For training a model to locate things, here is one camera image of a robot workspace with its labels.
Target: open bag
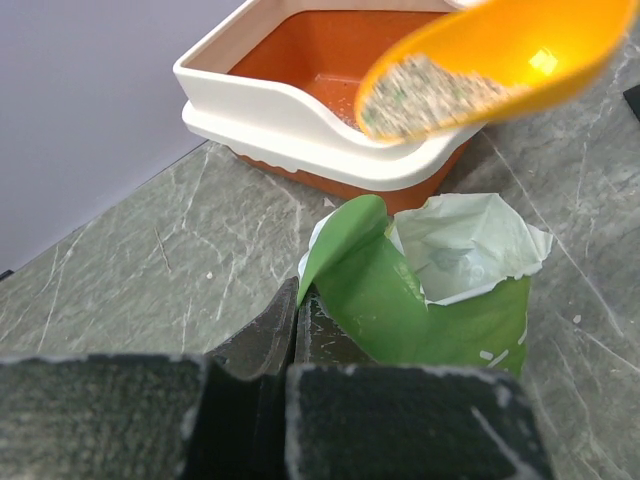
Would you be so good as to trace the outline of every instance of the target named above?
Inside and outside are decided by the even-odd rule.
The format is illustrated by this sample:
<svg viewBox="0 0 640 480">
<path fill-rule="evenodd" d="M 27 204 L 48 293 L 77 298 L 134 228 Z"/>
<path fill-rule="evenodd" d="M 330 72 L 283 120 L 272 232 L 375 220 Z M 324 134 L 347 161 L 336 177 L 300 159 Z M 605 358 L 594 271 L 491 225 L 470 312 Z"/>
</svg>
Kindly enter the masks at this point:
<svg viewBox="0 0 640 480">
<path fill-rule="evenodd" d="M 497 194 L 447 194 L 390 222 L 375 195 L 315 227 L 298 304 L 316 285 L 327 313 L 374 360 L 477 365 L 519 375 L 530 276 L 553 237 Z"/>
</svg>

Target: black object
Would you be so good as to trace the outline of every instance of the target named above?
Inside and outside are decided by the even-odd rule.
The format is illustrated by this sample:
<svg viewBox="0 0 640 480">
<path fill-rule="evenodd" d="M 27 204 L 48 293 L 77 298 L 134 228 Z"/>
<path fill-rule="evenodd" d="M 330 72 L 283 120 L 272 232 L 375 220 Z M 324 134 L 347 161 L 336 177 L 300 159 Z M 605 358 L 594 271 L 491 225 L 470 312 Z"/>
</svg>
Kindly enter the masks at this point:
<svg viewBox="0 0 640 480">
<path fill-rule="evenodd" d="M 0 362 L 2 476 L 552 478 L 511 377 L 339 365 L 373 362 L 297 290 L 204 357 Z"/>
<path fill-rule="evenodd" d="M 638 121 L 640 121 L 640 85 L 626 90 L 622 95 Z"/>
<path fill-rule="evenodd" d="M 13 275 L 13 270 L 5 270 L 4 272 L 0 273 L 0 282 L 2 280 L 6 280 L 11 275 Z"/>
</svg>

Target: cat litter box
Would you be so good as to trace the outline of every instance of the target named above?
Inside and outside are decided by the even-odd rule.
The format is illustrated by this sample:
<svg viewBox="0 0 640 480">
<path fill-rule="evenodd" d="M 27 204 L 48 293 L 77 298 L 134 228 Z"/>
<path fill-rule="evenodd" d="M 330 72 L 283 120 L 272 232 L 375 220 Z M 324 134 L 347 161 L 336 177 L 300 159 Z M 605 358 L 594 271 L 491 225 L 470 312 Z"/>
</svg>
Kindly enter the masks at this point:
<svg viewBox="0 0 640 480">
<path fill-rule="evenodd" d="M 435 192 L 480 126 L 388 145 L 361 133 L 353 101 L 377 58 L 451 12 L 442 0 L 248 0 L 174 65 L 188 128 L 246 162 L 389 213 Z"/>
</svg>

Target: scattered litter granule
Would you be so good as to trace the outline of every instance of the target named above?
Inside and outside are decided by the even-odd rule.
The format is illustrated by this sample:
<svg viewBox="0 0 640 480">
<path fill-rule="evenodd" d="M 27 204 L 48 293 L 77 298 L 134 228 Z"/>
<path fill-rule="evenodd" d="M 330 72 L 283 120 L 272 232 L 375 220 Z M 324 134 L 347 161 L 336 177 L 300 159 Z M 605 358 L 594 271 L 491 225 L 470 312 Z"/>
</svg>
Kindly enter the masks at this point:
<svg viewBox="0 0 640 480">
<path fill-rule="evenodd" d="M 362 120 L 374 136 L 430 131 L 452 117 L 460 121 L 527 87 L 505 87 L 478 74 L 449 73 L 426 55 L 394 66 L 366 99 Z"/>
</svg>

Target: gray marble surface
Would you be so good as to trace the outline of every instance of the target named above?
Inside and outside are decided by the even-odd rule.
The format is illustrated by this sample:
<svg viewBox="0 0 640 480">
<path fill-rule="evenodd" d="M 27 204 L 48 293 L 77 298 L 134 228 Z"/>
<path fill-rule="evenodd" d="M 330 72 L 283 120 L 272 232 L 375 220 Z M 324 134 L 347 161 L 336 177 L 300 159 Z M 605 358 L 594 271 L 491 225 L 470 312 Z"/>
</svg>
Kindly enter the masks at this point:
<svg viewBox="0 0 640 480">
<path fill-rule="evenodd" d="M 443 191 L 556 238 L 523 378 L 559 479 L 640 478 L 640 29 L 592 90 L 484 129 Z M 259 313 L 339 202 L 206 144 L 0 283 L 0 354 L 204 352 Z"/>
</svg>

